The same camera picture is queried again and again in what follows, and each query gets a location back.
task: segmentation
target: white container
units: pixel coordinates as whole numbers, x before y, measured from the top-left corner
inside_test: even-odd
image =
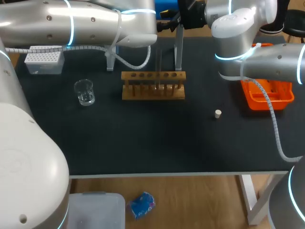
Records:
[[[70,194],[67,229],[125,229],[124,197],[102,192]]]
[[[30,49],[50,49],[61,46],[31,46]],[[27,54],[25,64],[30,74],[61,74],[65,58],[63,52]]]

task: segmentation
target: white cap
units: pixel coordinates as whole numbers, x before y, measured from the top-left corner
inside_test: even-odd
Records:
[[[215,111],[215,118],[219,118],[221,115],[221,110],[216,110]]]

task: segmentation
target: orange tray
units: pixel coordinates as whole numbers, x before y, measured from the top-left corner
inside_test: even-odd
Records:
[[[270,43],[263,43],[262,47],[271,45],[272,44]],[[283,110],[289,103],[291,103],[295,99],[295,96],[292,93],[292,83],[273,80],[257,81],[266,90],[274,110]],[[248,105],[252,110],[269,110],[268,103],[265,100],[263,93],[253,82],[241,81],[241,84]]]

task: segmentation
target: wooden test tube rack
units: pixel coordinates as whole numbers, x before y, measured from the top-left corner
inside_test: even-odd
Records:
[[[123,100],[185,99],[185,72],[122,72],[122,80]]]

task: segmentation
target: black table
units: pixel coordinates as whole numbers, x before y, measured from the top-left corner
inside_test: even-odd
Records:
[[[283,37],[256,42],[283,43]],[[174,69],[172,38],[161,38],[163,69]],[[146,49],[120,48],[121,57],[141,64]],[[116,61],[106,72],[101,51],[65,52],[61,75],[30,75],[20,58],[16,68],[33,115],[65,154],[70,175],[148,173],[229,173],[287,171],[275,144],[269,112],[248,108],[240,82],[219,77],[212,38],[185,38],[184,101],[122,101]],[[155,45],[144,71],[154,71]],[[77,80],[94,83],[96,102],[81,107],[73,91]],[[276,112],[284,153],[300,156],[305,148],[305,88],[293,85],[295,101]],[[222,110],[214,119],[216,109]]]

